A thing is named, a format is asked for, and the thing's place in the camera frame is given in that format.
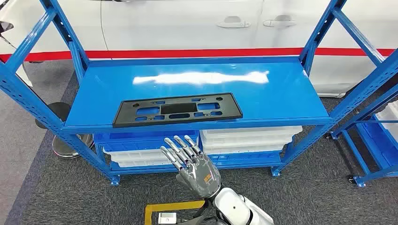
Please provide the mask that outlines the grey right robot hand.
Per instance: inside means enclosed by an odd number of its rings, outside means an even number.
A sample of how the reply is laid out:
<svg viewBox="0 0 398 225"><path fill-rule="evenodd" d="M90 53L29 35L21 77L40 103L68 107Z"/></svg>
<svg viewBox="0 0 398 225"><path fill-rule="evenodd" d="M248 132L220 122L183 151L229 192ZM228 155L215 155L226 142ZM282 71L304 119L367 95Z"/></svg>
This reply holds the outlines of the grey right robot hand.
<svg viewBox="0 0 398 225"><path fill-rule="evenodd" d="M166 137L164 142L169 147L161 146L160 150L177 169L179 182L200 198L210 198L218 192L222 186L219 170L190 136L181 139L175 135L172 140Z"/></svg>

